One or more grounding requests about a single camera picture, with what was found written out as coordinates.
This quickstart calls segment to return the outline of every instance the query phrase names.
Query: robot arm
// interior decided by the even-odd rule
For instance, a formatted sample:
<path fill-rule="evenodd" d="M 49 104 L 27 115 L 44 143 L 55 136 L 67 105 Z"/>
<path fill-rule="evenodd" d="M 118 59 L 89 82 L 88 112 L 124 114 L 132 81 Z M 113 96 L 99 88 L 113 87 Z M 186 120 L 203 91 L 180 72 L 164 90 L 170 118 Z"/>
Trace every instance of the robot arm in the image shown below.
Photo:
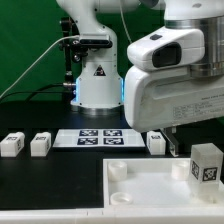
<path fill-rule="evenodd" d="M 79 30 L 79 39 L 74 45 L 87 46 L 88 51 L 82 60 L 82 73 L 76 79 L 76 97 L 72 109 L 91 115 L 114 113 L 123 105 L 123 80 L 117 73 L 117 36 L 113 30 L 100 24 L 96 13 L 133 11 L 138 0 L 57 0 L 58 4 L 72 17 Z M 112 43 L 102 47 L 102 43 Z"/>
<path fill-rule="evenodd" d="M 125 115 L 139 132 L 224 115 L 223 1 L 165 4 L 165 27 L 128 47 Z"/>
<path fill-rule="evenodd" d="M 76 22 L 80 34 L 96 34 L 103 31 L 103 25 L 96 20 L 96 13 L 118 13 L 120 0 L 56 0 Z M 123 0 L 122 6 L 125 12 L 135 10 L 138 0 Z"/>

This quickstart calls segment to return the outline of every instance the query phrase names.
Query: robot logo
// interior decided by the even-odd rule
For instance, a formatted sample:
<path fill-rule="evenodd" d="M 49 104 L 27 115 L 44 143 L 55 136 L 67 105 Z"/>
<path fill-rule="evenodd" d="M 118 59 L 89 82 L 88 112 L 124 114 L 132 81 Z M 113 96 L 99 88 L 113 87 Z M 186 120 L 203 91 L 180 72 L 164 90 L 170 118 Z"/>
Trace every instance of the robot logo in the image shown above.
<path fill-rule="evenodd" d="M 106 76 L 106 74 L 105 74 L 101 65 L 99 65 L 99 67 L 95 71 L 94 76 Z"/>

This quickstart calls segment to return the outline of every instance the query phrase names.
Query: white platform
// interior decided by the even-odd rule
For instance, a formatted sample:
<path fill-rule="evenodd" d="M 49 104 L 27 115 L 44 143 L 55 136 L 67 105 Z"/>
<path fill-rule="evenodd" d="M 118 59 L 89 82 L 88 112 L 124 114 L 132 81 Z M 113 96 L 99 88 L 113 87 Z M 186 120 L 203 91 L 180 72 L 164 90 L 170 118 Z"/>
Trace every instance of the white platform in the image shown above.
<path fill-rule="evenodd" d="M 53 147 L 145 147 L 132 129 L 60 129 Z"/>

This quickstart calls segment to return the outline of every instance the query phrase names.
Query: black cable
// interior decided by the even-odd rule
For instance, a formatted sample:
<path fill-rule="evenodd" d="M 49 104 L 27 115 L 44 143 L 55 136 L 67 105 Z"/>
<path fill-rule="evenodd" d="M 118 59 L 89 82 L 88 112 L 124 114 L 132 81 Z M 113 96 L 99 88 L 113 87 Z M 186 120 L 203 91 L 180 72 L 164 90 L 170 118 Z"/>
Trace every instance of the black cable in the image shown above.
<path fill-rule="evenodd" d="M 16 94 L 28 94 L 28 93 L 31 93 L 31 94 L 33 94 L 33 93 L 35 93 L 35 95 L 36 94 L 39 94 L 39 93 L 54 93 L 54 94 L 56 94 L 56 93 L 59 93 L 59 94 L 62 94 L 63 92 L 62 91 L 51 91 L 51 92 L 49 92 L 49 91 L 23 91 L 23 92 L 14 92 L 14 93 L 9 93 L 9 94 L 7 94 L 7 95 L 5 95 L 5 96 L 3 96 L 1 99 L 0 99 L 0 103 L 2 103 L 2 101 L 5 99 L 5 98 L 7 98 L 7 97 L 10 97 L 10 96 L 12 96 L 12 95 L 16 95 Z"/>
<path fill-rule="evenodd" d="M 36 91 L 34 91 L 29 97 L 26 98 L 25 101 L 30 101 L 40 91 L 43 91 L 43 90 L 46 90 L 46 89 L 50 89 L 50 88 L 54 88 L 54 87 L 58 87 L 58 86 L 63 86 L 63 84 L 61 84 L 61 83 L 55 83 L 55 84 L 50 84 L 50 85 L 47 85 L 47 86 L 43 86 L 43 87 L 37 89 Z"/>

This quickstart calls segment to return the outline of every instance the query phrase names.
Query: white block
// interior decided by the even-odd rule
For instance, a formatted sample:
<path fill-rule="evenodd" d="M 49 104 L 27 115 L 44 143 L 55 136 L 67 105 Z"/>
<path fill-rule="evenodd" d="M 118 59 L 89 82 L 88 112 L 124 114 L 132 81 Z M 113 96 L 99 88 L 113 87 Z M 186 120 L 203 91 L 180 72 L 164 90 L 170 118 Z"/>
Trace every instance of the white block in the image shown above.
<path fill-rule="evenodd" d="M 189 186 L 193 195 L 216 197 L 222 162 L 223 153 L 214 144 L 192 146 Z"/>
<path fill-rule="evenodd" d="M 127 163 L 114 161 L 108 164 L 108 178 L 111 181 L 122 181 L 127 178 Z"/>
<path fill-rule="evenodd" d="M 51 147 L 51 134 L 37 133 L 30 143 L 32 157 L 45 157 Z"/>
<path fill-rule="evenodd" d="M 151 155 L 165 155 L 166 141 L 160 132 L 147 132 L 147 147 Z"/>
<path fill-rule="evenodd" d="M 175 160 L 172 163 L 171 177 L 175 180 L 185 181 L 189 176 L 190 163 L 188 161 Z"/>
<path fill-rule="evenodd" d="M 10 133 L 0 143 L 2 157 L 16 157 L 24 147 L 25 135 L 22 132 Z"/>

